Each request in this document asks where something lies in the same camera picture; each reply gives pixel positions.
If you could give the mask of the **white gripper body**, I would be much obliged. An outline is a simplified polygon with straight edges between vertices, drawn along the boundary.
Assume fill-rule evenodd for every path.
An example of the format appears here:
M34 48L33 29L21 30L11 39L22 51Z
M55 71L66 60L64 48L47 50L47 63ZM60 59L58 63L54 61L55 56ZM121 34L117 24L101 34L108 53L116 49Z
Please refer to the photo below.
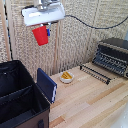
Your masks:
M26 26L54 23L65 17L65 10L61 3L51 4L46 11L39 11L36 7L22 10Z

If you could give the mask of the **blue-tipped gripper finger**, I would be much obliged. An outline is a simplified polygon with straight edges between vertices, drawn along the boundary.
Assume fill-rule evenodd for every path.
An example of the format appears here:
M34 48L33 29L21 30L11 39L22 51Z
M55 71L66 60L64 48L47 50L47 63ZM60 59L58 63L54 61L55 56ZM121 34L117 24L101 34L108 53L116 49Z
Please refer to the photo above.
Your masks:
M51 28L51 24L49 23L49 28L47 29L47 36L50 36L50 28Z

